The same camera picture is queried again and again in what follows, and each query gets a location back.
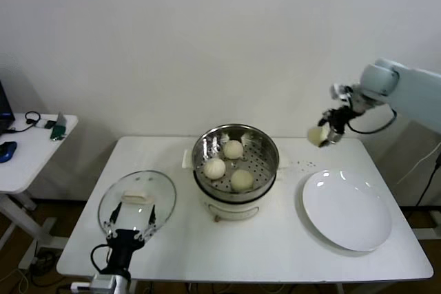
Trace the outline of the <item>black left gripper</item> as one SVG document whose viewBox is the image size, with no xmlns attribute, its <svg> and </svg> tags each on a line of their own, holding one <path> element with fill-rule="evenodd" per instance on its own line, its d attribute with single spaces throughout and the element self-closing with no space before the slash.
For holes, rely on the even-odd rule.
<svg viewBox="0 0 441 294">
<path fill-rule="evenodd" d="M 156 207 L 150 212 L 147 227 L 144 230 L 117 229 L 116 221 L 121 210 L 121 203 L 111 212 L 110 219 L 103 223 L 107 245 L 111 248 L 110 258 L 105 267 L 106 273 L 127 273 L 135 251 L 142 249 L 156 233 Z"/>
</svg>

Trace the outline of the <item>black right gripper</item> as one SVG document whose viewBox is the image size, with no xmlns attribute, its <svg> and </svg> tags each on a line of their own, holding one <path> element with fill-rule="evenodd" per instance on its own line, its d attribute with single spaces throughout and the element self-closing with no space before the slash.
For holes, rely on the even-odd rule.
<svg viewBox="0 0 441 294">
<path fill-rule="evenodd" d="M 317 124 L 317 126 L 322 127 L 326 123 L 329 123 L 329 127 L 322 129 L 322 147 L 338 143 L 342 138 L 339 132 L 344 132 L 348 122 L 356 117 L 357 113 L 349 106 L 324 111 Z"/>
</svg>

